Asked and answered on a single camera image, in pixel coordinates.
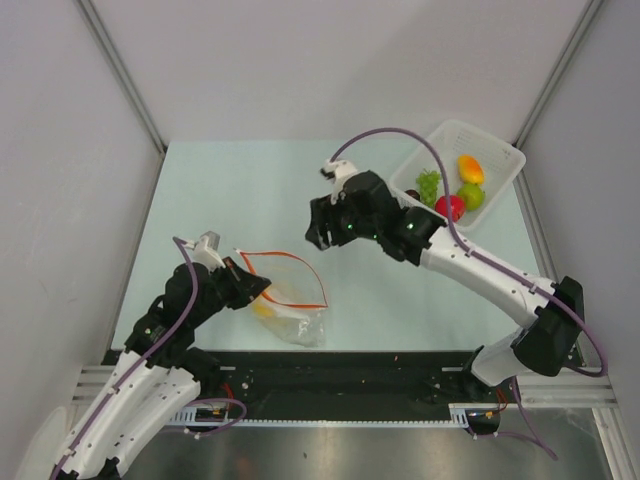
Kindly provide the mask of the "clear zip top bag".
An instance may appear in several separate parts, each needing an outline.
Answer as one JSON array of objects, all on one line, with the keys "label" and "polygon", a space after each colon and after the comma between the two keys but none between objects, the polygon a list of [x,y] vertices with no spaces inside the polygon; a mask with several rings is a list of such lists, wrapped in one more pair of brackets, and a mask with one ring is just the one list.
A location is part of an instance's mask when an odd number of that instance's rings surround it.
[{"label": "clear zip top bag", "polygon": [[288,344],[305,348],[323,345],[323,315],[329,309],[329,301],[323,282],[312,265],[287,251],[238,249],[236,253],[250,273],[271,280],[271,286],[252,304],[270,305],[277,315],[261,319],[251,307],[256,319]]}]

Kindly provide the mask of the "brown fake fig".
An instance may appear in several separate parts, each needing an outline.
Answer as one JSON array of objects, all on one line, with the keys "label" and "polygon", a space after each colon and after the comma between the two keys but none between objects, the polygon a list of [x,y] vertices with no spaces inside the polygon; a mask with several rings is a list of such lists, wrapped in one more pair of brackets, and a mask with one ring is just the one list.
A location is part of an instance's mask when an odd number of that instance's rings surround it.
[{"label": "brown fake fig", "polygon": [[420,200],[420,194],[414,189],[406,190],[405,194],[408,195],[409,197],[413,198],[414,200],[417,200],[417,201]]}]

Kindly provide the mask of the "green fake grapes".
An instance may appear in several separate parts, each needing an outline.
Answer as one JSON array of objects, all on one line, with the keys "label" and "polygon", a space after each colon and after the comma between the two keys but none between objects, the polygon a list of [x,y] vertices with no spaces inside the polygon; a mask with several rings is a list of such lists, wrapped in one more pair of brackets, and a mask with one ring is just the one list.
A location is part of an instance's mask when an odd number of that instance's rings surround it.
[{"label": "green fake grapes", "polygon": [[424,169],[415,180],[420,201],[429,208],[435,206],[439,198],[438,188],[441,174],[436,170]]}]

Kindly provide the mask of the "red fake apple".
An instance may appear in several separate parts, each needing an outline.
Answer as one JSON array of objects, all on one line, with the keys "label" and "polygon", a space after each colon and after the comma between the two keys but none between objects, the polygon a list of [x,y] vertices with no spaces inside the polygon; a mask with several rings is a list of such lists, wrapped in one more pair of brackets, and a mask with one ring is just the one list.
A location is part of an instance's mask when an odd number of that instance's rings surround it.
[{"label": "red fake apple", "polygon": [[441,196],[434,205],[435,211],[453,222],[458,222],[466,213],[464,200],[457,195]]}]

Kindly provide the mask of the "green fake pear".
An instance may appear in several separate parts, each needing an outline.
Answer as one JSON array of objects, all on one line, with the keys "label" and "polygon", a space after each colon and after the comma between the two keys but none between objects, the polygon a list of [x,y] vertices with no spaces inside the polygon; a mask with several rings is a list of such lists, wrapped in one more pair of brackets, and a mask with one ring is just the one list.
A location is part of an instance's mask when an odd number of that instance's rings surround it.
[{"label": "green fake pear", "polygon": [[485,201],[485,192],[480,185],[464,183],[456,195],[463,201],[467,211],[478,210]]}]

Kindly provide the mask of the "orange fake mango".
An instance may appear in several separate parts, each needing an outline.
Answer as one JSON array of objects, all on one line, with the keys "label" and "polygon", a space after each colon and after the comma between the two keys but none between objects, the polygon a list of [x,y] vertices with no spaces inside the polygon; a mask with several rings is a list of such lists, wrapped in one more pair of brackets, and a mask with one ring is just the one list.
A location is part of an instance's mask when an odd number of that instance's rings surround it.
[{"label": "orange fake mango", "polygon": [[475,157],[460,155],[457,160],[458,174],[464,183],[481,185],[485,181],[484,170]]}]

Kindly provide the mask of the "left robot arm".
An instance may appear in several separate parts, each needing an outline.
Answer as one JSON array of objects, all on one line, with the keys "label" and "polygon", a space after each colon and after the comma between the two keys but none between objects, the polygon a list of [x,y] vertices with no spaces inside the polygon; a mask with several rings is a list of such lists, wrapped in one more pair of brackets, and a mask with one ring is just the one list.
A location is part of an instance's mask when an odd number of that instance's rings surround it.
[{"label": "left robot arm", "polygon": [[120,479],[167,422],[221,387],[219,362],[195,331],[224,309],[250,305],[269,286],[231,258],[209,269],[187,261],[135,323],[109,380],[59,449],[52,479]]}]

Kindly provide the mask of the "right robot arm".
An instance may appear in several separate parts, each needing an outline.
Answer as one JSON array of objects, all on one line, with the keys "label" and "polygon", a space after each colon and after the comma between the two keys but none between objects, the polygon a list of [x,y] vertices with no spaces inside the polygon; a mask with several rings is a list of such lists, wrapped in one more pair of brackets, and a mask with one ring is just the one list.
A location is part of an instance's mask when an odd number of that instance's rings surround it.
[{"label": "right robot arm", "polygon": [[581,285],[512,271],[509,264],[452,233],[439,215],[403,207],[372,171],[346,163],[323,167],[330,194],[311,200],[305,238],[324,251],[356,239],[377,243],[398,262],[409,262],[457,281],[506,313],[517,330],[476,349],[463,368],[461,388],[484,401],[497,385],[526,371],[555,377],[565,368],[580,334]]}]

